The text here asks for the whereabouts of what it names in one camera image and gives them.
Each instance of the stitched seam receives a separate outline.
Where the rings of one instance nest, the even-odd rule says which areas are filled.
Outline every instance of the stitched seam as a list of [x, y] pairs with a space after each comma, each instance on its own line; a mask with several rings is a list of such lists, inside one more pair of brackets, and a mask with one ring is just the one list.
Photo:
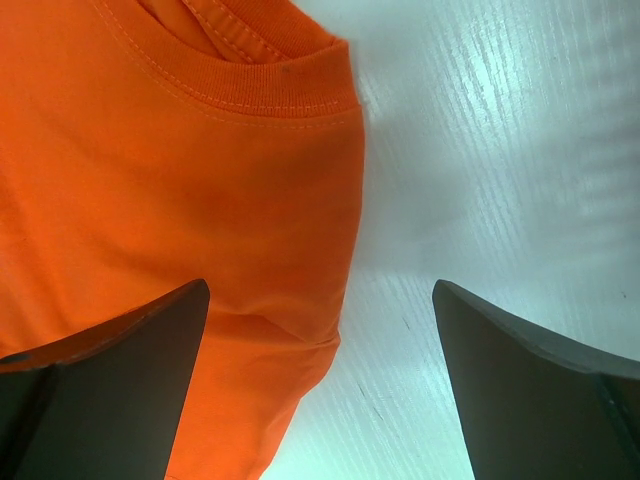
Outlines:
[[[109, 10], [111, 12], [111, 10], [109, 9], [109, 7], [102, 2], [102, 5], [104, 5], [107, 10]], [[109, 24], [109, 20], [107, 18], [105, 18], [105, 16], [102, 14], [102, 12], [100, 12], [100, 9], [97, 5], [93, 5], [93, 8], [96, 9], [96, 11], [98, 12], [98, 15], [100, 16], [100, 18], [102, 19], [103, 22], [105, 22], [107, 25]], [[122, 29], [122, 26], [120, 24], [118, 24], [118, 26], [120, 27], [120, 29], [125, 33], [126, 32]], [[145, 68], [136, 60], [136, 57], [133, 56], [133, 54], [129, 51], [128, 48], [126, 48], [125, 45], [123, 45], [121, 43], [121, 41], [118, 39], [117, 36], [114, 36], [116, 43], [120, 46], [120, 48], [123, 49], [123, 51], [126, 53], [126, 55], [131, 59], [131, 61], [138, 66], [138, 68], [140, 68], [142, 70], [142, 73], [144, 73], [146, 76], [148, 76], [151, 80], [154, 81], [154, 83], [156, 83], [162, 90], [164, 90], [165, 92], [167, 92], [169, 95], [171, 95], [172, 97], [176, 98], [177, 100], [179, 100], [180, 102], [188, 105], [189, 107], [197, 110], [199, 113], [201, 113], [202, 115], [204, 115], [205, 117], [211, 118], [212, 120], [215, 120], [217, 122], [221, 122], [221, 123], [228, 123], [231, 125], [239, 125], [239, 126], [243, 126], [243, 127], [259, 127], [259, 128], [277, 128], [277, 129], [283, 129], [283, 130], [304, 130], [304, 129], [309, 129], [309, 128], [322, 128], [322, 127], [332, 127], [335, 125], [344, 125], [345, 122], [344, 121], [339, 121], [339, 122], [330, 122], [330, 123], [318, 123], [318, 124], [309, 124], [309, 125], [298, 125], [298, 126], [294, 126], [294, 125], [268, 125], [268, 124], [262, 124], [262, 123], [246, 123], [246, 122], [235, 122], [233, 120], [226, 120], [220, 117], [217, 117], [215, 115], [210, 114], [209, 112], [205, 112], [204, 110], [201, 110], [200, 108], [196, 107], [195, 105], [193, 105], [190, 102], [187, 102], [184, 98], [181, 98], [180, 96], [176, 95], [175, 93], [173, 93], [171, 90], [169, 90], [165, 85], [163, 85], [157, 78], [155, 78], [153, 75], [151, 75], [149, 72], [147, 72], [145, 70]]]
[[[111, 15], [111, 18], [113, 19], [113, 21], [115, 22], [115, 24], [118, 26], [118, 28], [122, 31], [122, 33], [127, 37], [129, 43], [149, 62], [151, 63], [157, 70], [159, 70], [160, 72], [162, 72], [164, 75], [168, 76], [171, 80], [173, 80], [173, 82], [175, 82], [176, 84], [178, 84], [180, 87], [185, 88], [186, 90], [188, 90], [189, 92], [191, 92], [196, 98], [198, 99], [198, 97], [201, 97], [200, 100], [202, 99], [206, 99], [209, 100], [211, 102], [216, 102], [216, 103], [220, 103], [222, 105], [228, 105], [228, 106], [234, 106], [234, 107], [243, 107], [243, 108], [260, 108], [260, 109], [274, 109], [274, 110], [295, 110], [295, 109], [316, 109], [316, 108], [323, 108], [323, 107], [332, 107], [335, 105], [338, 105], [338, 101], [333, 101], [333, 102], [326, 102], [326, 103], [318, 103], [318, 104], [314, 104], [314, 105], [293, 105], [293, 106], [270, 106], [270, 105], [248, 105], [248, 104], [243, 104], [243, 103], [232, 103], [232, 102], [226, 102], [222, 99], [219, 98], [214, 98], [211, 97], [209, 95], [206, 95], [198, 90], [193, 89], [192, 87], [190, 87], [189, 85], [186, 85], [185, 83], [181, 82], [178, 78], [176, 78], [174, 75], [172, 75], [171, 73], [169, 73], [167, 70], [165, 70], [164, 68], [162, 68], [162, 66], [158, 65], [157, 62], [155, 62], [151, 57], [149, 57], [149, 55], [146, 54], [146, 52], [144, 50], [142, 50], [142, 48], [135, 42], [135, 40], [133, 40], [133, 38], [131, 38], [131, 36], [127, 33], [127, 31], [124, 29], [124, 27], [120, 24], [120, 22], [118, 21], [117, 17], [115, 16], [115, 14], [113, 13], [113, 11], [111, 10], [111, 8], [109, 7], [109, 5], [107, 5], [104, 1], [101, 0], [101, 3], [105, 6], [105, 8], [109, 11], [109, 14]], [[106, 21], [108, 23], [108, 20], [106, 20], [104, 18], [104, 16], [101, 14], [100, 15], [102, 17], [102, 19], [104, 21]]]
[[229, 47], [231, 47], [238, 55], [240, 55], [242, 58], [244, 58], [249, 63], [255, 63], [255, 60], [253, 58], [251, 58], [247, 54], [247, 52], [241, 50], [240, 47], [238, 47], [235, 43], [231, 42], [227, 37], [225, 37], [222, 33], [220, 33], [218, 30], [216, 30], [216, 28], [209, 23], [209, 20], [207, 20], [205, 17], [203, 17], [200, 14], [200, 12], [198, 12], [196, 10], [196, 8], [189, 3], [189, 0], [182, 0], [182, 1], [189, 8], [189, 10], [191, 10], [191, 13], [193, 13], [196, 17], [198, 17], [200, 20], [202, 20], [205, 23], [205, 25], [207, 27], [209, 27], [209, 29], [213, 33], [215, 33], [218, 37], [220, 37], [222, 39], [222, 41], [224, 43], [226, 43]]
[[289, 59], [283, 53], [280, 53], [278, 50], [276, 50], [275, 48], [271, 47], [271, 45], [269, 45], [264, 38], [262, 38], [260, 35], [258, 35], [254, 30], [250, 29], [247, 26], [247, 24], [244, 23], [240, 18], [236, 17], [235, 14], [233, 12], [231, 12], [229, 10], [229, 8], [224, 3], [219, 2], [218, 0], [211, 0], [211, 2], [214, 3], [215, 5], [217, 5], [220, 10], [222, 10], [224, 13], [227, 14], [227, 17], [229, 17], [229, 19], [231, 19], [237, 25], [242, 27], [245, 32], [247, 32], [255, 40], [257, 40], [258, 43], [260, 43], [267, 51], [273, 53], [276, 57], [281, 58], [282, 60], [288, 60]]

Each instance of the ribbed neckline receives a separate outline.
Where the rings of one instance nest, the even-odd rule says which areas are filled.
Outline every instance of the ribbed neckline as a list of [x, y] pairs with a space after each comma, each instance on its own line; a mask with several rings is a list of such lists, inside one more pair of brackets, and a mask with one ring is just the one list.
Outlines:
[[134, 0], [95, 0], [132, 50], [166, 81], [200, 102], [255, 116], [317, 117], [353, 109], [347, 42], [328, 34], [288, 0], [190, 0], [228, 17], [215, 25], [225, 42], [255, 40], [279, 57], [242, 64], [184, 44]]

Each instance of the white table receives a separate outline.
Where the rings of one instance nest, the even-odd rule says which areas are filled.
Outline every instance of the white table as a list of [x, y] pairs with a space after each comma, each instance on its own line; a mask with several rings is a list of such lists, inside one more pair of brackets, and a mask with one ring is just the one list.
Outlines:
[[473, 478], [431, 290], [640, 359], [640, 2], [298, 0], [368, 119], [343, 346], [265, 480]]

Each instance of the orange shirt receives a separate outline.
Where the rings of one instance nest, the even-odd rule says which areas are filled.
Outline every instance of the orange shirt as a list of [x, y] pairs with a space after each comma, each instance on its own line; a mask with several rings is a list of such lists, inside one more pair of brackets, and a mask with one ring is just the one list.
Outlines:
[[286, 0], [7, 1], [0, 59], [0, 357], [204, 278], [167, 478], [258, 478], [339, 343], [347, 44]]

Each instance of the orange t-shirt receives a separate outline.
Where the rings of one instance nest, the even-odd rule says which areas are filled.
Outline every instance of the orange t-shirt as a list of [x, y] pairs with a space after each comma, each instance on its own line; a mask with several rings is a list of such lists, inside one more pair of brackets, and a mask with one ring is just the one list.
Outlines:
[[286, 0], [6, 1], [0, 60], [0, 357], [204, 278], [167, 478], [258, 478], [339, 343], [347, 44]]

